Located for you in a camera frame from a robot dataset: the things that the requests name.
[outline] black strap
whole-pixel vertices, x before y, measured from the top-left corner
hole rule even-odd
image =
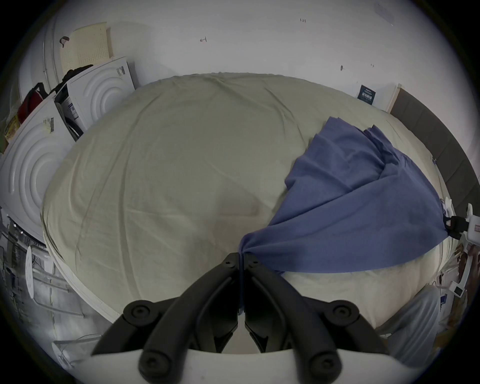
[[[27,113],[30,111],[30,100],[32,99],[33,94],[38,90],[38,93],[40,96],[42,96],[42,99],[47,98],[48,93],[45,92],[45,87],[43,86],[43,83],[37,83],[30,91],[27,93],[27,96],[25,97],[25,100],[27,101]]]
[[[58,91],[65,85],[65,83],[67,81],[69,81],[72,77],[78,75],[80,72],[83,72],[85,71],[87,68],[90,68],[92,67],[93,64],[88,64],[88,65],[85,65],[84,67],[80,67],[80,68],[77,68],[77,69],[70,69],[66,74],[65,76],[63,77],[63,79],[61,80],[61,83],[58,84],[55,88],[52,89],[52,92],[55,91],[55,93],[58,93]]]

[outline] washing machine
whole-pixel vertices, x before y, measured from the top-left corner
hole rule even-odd
[[[43,197],[74,144],[51,94],[30,113],[0,158],[0,206],[42,243]]]
[[[125,57],[90,67],[66,86],[63,111],[83,132],[135,90]]]

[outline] gray cloth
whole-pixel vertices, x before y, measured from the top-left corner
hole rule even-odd
[[[387,339],[390,355],[409,367],[429,362],[440,321],[440,290],[431,285],[405,304],[377,334],[391,334]]]

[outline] white fabric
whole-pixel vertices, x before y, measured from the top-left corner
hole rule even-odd
[[[109,320],[133,300],[178,296],[268,224],[293,161],[330,116],[376,125],[447,196],[431,154],[401,122],[340,91],[273,75],[173,77],[138,89],[67,155],[43,203],[48,250]],[[304,296],[352,301],[376,327],[454,246],[448,238],[382,270],[285,278]]]

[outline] red bag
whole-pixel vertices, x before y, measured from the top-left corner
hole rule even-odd
[[[30,113],[40,104],[46,97],[48,93],[45,92],[43,83],[38,83],[35,85],[30,92],[28,92],[24,102],[18,108],[18,121],[22,124],[25,119],[30,115]]]

